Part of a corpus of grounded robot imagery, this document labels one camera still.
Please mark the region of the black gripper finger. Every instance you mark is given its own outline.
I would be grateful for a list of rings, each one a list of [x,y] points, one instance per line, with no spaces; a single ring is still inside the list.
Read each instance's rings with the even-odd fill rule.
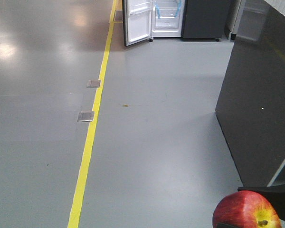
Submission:
[[[285,184],[269,187],[238,187],[237,190],[249,190],[261,194],[271,203],[279,218],[285,221]]]
[[[218,223],[217,228],[237,228],[237,227],[230,225],[230,224]]]

